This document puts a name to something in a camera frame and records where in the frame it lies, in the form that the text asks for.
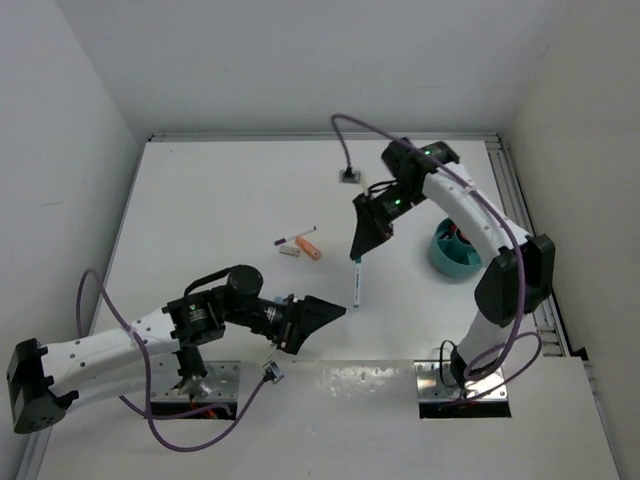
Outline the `green capped white marker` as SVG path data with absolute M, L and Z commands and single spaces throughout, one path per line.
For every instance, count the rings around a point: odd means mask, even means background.
M 354 260 L 354 309 L 360 308 L 361 305 L 361 280 L 362 280 L 362 258 Z

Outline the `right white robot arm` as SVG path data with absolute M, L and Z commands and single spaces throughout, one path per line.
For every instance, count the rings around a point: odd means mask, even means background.
M 392 179 L 383 192 L 354 198 L 350 257 L 357 260 L 390 240 L 394 221 L 412 208 L 426 200 L 437 204 L 485 268 L 474 291 L 477 314 L 450 360 L 458 386 L 479 381 L 501 366 L 521 336 L 523 317 L 550 296 L 555 245 L 510 220 L 444 142 L 418 148 L 402 138 L 390 142 L 381 159 Z

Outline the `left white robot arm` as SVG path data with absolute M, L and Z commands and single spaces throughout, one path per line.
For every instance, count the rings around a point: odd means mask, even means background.
M 6 372 L 14 432 L 49 428 L 75 408 L 143 388 L 196 395 L 208 375 L 199 348 L 221 339 L 228 324 L 295 355 L 311 334 L 346 313 L 310 295 L 265 300 L 262 286 L 256 268 L 236 265 L 195 280 L 180 298 L 115 329 L 67 342 L 18 343 Z

